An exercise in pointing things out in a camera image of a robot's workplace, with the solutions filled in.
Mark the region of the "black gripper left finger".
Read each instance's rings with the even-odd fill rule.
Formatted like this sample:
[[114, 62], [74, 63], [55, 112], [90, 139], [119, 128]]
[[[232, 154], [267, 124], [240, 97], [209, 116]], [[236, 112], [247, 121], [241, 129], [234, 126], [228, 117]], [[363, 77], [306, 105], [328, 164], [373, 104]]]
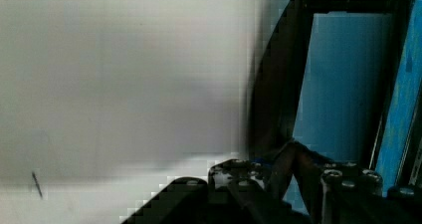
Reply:
[[312, 170], [312, 152], [289, 141], [261, 160], [214, 165], [205, 180], [177, 178], [122, 224], [313, 224], [284, 201], [291, 180]]

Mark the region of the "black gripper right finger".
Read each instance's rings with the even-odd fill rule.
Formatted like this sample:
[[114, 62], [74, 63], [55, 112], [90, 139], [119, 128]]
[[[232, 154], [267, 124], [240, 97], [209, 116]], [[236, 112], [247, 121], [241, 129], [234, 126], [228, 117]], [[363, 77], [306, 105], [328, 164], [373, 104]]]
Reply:
[[294, 143], [294, 174], [313, 224], [421, 224], [421, 190], [392, 186], [353, 162], [334, 162]]

